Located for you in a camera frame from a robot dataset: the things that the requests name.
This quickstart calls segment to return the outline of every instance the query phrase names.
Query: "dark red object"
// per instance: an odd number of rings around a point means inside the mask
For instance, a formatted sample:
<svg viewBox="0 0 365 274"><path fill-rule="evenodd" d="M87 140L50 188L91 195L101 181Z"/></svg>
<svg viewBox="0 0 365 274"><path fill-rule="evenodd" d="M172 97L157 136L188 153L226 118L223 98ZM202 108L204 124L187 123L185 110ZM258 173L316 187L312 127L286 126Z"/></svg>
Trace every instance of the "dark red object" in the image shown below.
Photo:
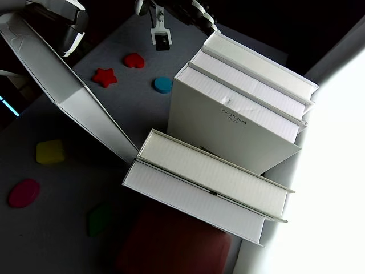
<svg viewBox="0 0 365 274"><path fill-rule="evenodd" d="M128 54L124 57L123 62L127 67L135 67L137 69L142 69L144 67L144 60L138 53Z"/></svg>
<svg viewBox="0 0 365 274"><path fill-rule="evenodd" d="M141 214L117 257L123 274L222 274L230 236L167 205Z"/></svg>
<svg viewBox="0 0 365 274"><path fill-rule="evenodd" d="M27 179L18 183L10 192L11 207L26 207L38 197L40 185L37 181Z"/></svg>
<svg viewBox="0 0 365 274"><path fill-rule="evenodd" d="M110 84L118 82L118 79L116 79L112 68L109 68L108 70L98 68L96 70L96 74L94 77L92 77L92 80L95 83L101 84L103 87L108 87Z"/></svg>

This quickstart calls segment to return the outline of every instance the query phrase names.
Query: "black cable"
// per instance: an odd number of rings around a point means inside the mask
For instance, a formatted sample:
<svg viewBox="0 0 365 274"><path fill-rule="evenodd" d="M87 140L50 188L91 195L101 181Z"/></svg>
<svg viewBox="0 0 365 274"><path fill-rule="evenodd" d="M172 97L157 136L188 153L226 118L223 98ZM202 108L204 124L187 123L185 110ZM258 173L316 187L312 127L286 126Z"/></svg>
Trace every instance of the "black cable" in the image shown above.
<svg viewBox="0 0 365 274"><path fill-rule="evenodd" d="M149 12L149 17L151 19L152 28L154 28L155 27L155 23L153 22L151 9L148 9L148 12Z"/></svg>

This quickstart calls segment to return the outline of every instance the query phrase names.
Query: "red heart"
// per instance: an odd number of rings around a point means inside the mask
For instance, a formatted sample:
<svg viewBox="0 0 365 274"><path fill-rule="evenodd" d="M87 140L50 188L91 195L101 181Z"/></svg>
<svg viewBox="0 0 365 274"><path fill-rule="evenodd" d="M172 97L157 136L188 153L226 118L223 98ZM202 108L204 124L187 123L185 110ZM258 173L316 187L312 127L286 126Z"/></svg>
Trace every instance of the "red heart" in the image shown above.
<svg viewBox="0 0 365 274"><path fill-rule="evenodd" d="M95 83L101 84L103 87L108 87L110 84L114 84L118 82L118 79L114 76L114 71L112 68L108 70L103 70L98 68L96 70L96 74L92 77L92 80Z"/></svg>
<svg viewBox="0 0 365 274"><path fill-rule="evenodd" d="M124 57L123 62L127 67L135 67L137 69L142 69L144 67L144 60L138 53L128 54Z"/></svg>

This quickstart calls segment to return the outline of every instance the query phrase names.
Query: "blue round block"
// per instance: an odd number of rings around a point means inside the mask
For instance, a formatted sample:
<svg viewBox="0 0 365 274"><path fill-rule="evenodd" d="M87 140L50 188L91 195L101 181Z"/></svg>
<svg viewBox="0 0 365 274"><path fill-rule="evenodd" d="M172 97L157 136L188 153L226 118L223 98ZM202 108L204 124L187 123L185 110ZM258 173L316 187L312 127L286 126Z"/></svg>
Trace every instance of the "blue round block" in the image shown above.
<svg viewBox="0 0 365 274"><path fill-rule="evenodd" d="M163 94L169 93L172 89L172 81L167 77L156 78L153 85L156 91Z"/></svg>

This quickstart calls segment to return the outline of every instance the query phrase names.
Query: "blue light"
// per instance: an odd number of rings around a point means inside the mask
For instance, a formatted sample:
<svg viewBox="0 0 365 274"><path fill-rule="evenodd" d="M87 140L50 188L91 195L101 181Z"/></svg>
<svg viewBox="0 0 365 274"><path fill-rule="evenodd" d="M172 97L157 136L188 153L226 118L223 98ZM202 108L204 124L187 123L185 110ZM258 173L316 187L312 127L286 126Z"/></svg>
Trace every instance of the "blue light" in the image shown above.
<svg viewBox="0 0 365 274"><path fill-rule="evenodd" d="M7 106L7 108L9 110L11 110L15 114L15 116L19 116L19 113L17 113L17 111L15 109L13 109L13 107L7 103L7 101L2 101L2 102L4 103L5 106Z"/></svg>

